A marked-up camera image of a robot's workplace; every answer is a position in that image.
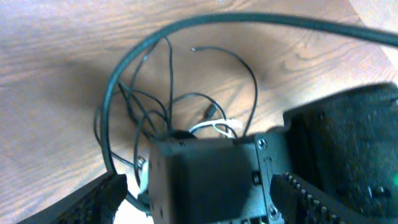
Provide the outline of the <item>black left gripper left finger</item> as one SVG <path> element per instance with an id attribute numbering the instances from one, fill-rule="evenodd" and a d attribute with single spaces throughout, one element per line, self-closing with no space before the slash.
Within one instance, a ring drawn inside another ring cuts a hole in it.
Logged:
<path id="1" fill-rule="evenodd" d="M 126 175 L 107 172 L 21 223 L 112 223 L 126 195 Z"/>

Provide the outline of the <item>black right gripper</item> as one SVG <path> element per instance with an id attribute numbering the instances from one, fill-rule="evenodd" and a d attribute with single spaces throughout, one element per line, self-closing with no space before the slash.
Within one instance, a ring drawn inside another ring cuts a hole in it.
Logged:
<path id="1" fill-rule="evenodd" d="M 149 157 L 154 223 L 284 223 L 272 176 L 291 171 L 283 132 L 157 141 Z"/>

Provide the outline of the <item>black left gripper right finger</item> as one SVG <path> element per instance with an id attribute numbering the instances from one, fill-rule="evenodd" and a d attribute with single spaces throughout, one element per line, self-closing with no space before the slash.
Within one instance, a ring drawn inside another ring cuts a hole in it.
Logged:
<path id="1" fill-rule="evenodd" d="M 272 176 L 270 195 L 287 223 L 382 223 L 380 218 L 354 212 L 290 173 Z"/>

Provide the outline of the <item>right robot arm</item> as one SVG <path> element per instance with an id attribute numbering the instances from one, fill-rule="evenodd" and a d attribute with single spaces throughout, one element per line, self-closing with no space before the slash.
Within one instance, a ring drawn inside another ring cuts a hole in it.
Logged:
<path id="1" fill-rule="evenodd" d="M 396 223 L 397 86 L 346 90 L 236 139 L 159 141 L 155 223 Z"/>

